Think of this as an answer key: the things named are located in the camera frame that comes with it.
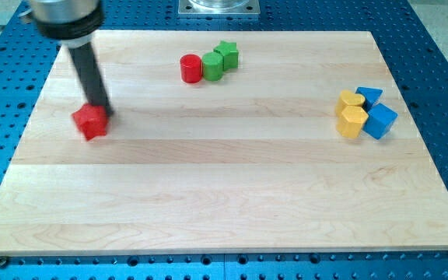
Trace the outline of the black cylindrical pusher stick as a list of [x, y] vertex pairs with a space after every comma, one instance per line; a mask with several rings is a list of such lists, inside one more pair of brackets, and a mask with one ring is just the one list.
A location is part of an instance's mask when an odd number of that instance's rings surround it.
[[71, 55], [87, 102], [90, 105], [102, 107], [106, 115], [111, 117], [114, 110], [110, 105], [92, 44], [88, 42], [80, 47], [69, 48], [68, 52]]

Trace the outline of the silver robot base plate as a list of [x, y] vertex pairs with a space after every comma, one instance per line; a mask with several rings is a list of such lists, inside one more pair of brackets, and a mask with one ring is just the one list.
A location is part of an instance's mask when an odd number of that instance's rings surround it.
[[179, 0], [181, 15], [258, 15], [259, 0]]

